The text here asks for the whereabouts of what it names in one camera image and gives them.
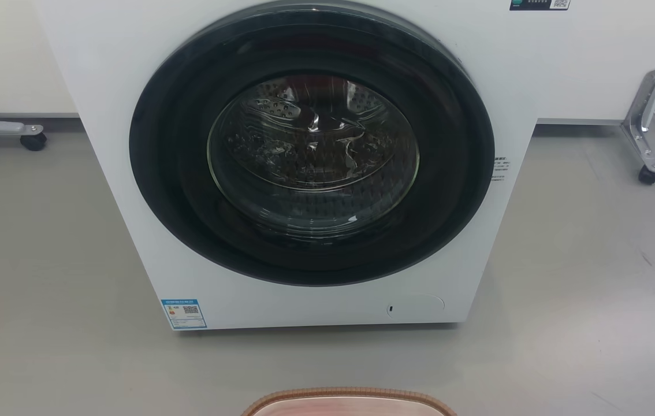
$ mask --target washing machine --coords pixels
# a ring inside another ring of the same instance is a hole
[[[563,15],[509,6],[38,2],[151,324],[467,319]]]

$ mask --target washer door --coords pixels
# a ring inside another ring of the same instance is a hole
[[[130,129],[135,179],[178,239],[268,281],[353,284],[446,245],[494,137],[459,64],[378,10],[270,5],[171,55]]]

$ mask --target blue energy label sticker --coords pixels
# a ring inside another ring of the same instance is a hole
[[[206,329],[207,324],[196,299],[162,299],[161,302],[173,329]]]

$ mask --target qr code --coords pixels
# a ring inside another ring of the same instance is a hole
[[[552,0],[551,8],[552,9],[568,9],[568,5],[571,3],[571,0]]]

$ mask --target caster wheel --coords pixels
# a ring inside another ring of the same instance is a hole
[[[653,185],[655,184],[655,173],[649,171],[644,165],[638,173],[638,180],[641,181],[642,184]]]
[[[31,150],[32,152],[39,152],[45,148],[45,143],[48,141],[48,138],[45,137],[44,133],[37,135],[23,135],[19,138],[19,142],[24,146],[25,149]]]

